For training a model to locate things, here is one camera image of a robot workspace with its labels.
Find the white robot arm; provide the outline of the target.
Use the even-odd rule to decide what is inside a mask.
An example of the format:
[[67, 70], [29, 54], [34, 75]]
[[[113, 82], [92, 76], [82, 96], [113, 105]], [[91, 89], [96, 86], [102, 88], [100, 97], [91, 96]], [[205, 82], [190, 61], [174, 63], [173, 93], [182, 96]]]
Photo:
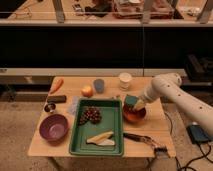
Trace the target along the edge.
[[139, 111], [147, 103], [165, 97], [213, 137], [213, 107], [183, 91], [180, 88], [181, 84], [182, 79], [177, 73], [154, 76], [150, 84], [142, 91], [133, 109]]

